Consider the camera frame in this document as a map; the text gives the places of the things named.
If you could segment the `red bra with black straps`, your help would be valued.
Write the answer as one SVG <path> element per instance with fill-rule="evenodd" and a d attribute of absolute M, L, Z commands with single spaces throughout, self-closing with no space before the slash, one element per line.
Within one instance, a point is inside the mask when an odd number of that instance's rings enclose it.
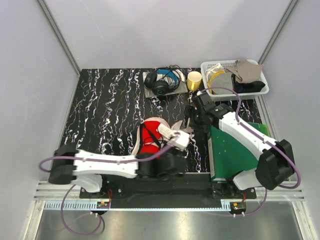
<path fill-rule="evenodd" d="M 167 128 L 171 127 L 167 121 L 160 117 L 147 118 L 138 126 L 136 142 L 131 152 L 132 155 L 154 154 L 164 146 L 167 140 L 158 131 L 158 127 L 161 124 Z"/>

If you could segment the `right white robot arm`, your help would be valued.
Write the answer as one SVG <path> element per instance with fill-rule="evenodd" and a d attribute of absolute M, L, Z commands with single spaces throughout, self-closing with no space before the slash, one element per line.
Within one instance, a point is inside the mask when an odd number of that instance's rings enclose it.
<path fill-rule="evenodd" d="M 278 141 L 261 133 L 242 120 L 228 105 L 217 105 L 207 92 L 198 92 L 192 98 L 192 103 L 185 107 L 180 128 L 190 127 L 201 131 L 208 126 L 233 137 L 257 159 L 256 168 L 240 171 L 230 179 L 231 183 L 227 185 L 230 197 L 239 198 L 249 188 L 283 188 L 283 182 L 292 175 L 297 176 L 292 188 L 300 185 L 301 176 L 295 164 L 292 145 L 287 140 Z"/>

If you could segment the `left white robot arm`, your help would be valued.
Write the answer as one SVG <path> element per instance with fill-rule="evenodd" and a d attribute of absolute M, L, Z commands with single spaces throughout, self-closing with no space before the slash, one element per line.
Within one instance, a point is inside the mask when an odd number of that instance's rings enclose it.
<path fill-rule="evenodd" d="M 163 179 L 181 176 L 187 160 L 175 149 L 165 147 L 154 153 L 136 155 L 104 155 L 65 145 L 54 152 L 48 182 L 54 185 L 78 185 L 97 198 L 108 193 L 104 175 L 125 179 Z"/>

